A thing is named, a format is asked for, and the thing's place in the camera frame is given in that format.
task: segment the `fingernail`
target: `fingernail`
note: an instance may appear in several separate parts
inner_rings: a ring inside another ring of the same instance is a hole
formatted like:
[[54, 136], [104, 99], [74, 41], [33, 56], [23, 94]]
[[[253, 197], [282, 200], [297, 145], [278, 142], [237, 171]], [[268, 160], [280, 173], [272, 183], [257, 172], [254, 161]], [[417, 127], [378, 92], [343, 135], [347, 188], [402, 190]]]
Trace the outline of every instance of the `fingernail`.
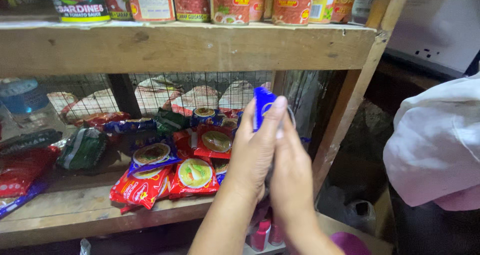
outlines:
[[287, 99], [285, 98], [285, 96], [280, 95], [279, 97], [277, 97], [277, 99], [275, 99], [275, 102], [273, 102], [273, 107], [284, 108], [287, 106], [286, 103], [287, 103]]
[[283, 138], [283, 129], [277, 130], [275, 137], [277, 138], [277, 140]]

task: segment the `green noodle packet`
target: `green noodle packet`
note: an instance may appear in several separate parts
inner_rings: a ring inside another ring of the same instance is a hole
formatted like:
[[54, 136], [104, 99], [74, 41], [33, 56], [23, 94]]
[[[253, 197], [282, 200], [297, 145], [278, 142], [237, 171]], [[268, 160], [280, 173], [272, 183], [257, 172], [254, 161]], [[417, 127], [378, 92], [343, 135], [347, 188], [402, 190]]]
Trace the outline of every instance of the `green noodle packet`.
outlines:
[[179, 130], [188, 129], [190, 127], [190, 121], [187, 117], [180, 113], [158, 109], [157, 114], [153, 119], [156, 122], [156, 133], [158, 136], [171, 135], [173, 132]]
[[92, 169], [97, 165], [107, 144], [107, 135], [96, 128], [79, 127], [67, 140], [57, 159], [65, 169]]

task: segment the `forearm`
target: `forearm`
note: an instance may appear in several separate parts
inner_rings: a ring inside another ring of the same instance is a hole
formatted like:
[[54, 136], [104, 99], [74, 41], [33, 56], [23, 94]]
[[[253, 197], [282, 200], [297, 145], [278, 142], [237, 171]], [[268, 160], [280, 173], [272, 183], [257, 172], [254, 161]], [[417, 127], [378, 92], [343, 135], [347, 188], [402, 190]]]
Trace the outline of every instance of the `forearm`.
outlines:
[[315, 214], [305, 214], [285, 228], [288, 241], [300, 255], [344, 254], [318, 227]]
[[256, 204], [255, 194], [224, 181], [190, 247], [190, 255], [240, 254]]

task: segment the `hand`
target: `hand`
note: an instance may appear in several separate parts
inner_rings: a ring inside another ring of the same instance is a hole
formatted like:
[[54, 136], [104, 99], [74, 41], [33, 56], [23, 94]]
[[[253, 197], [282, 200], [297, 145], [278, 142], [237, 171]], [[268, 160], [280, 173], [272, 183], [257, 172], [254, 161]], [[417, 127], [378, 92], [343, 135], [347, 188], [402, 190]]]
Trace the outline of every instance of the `hand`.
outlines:
[[287, 115], [286, 108], [287, 99], [279, 96], [265, 115], [261, 128], [254, 133], [255, 100], [250, 101], [233, 141], [225, 184], [238, 184], [238, 189], [254, 196], [257, 203], [265, 192], [265, 177], [272, 164], [280, 121]]
[[275, 216], [289, 234], [291, 228], [312, 227], [316, 224], [316, 216], [312, 161], [290, 119], [285, 117], [283, 123], [283, 132], [279, 133], [275, 143], [270, 199]]

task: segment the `white cloth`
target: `white cloth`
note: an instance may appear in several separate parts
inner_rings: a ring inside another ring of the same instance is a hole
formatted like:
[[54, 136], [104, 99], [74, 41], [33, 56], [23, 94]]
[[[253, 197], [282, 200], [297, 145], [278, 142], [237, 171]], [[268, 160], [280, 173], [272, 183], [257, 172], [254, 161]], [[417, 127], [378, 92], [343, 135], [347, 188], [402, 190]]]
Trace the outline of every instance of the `white cloth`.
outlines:
[[480, 73], [405, 99], [383, 161], [410, 206], [480, 208]]

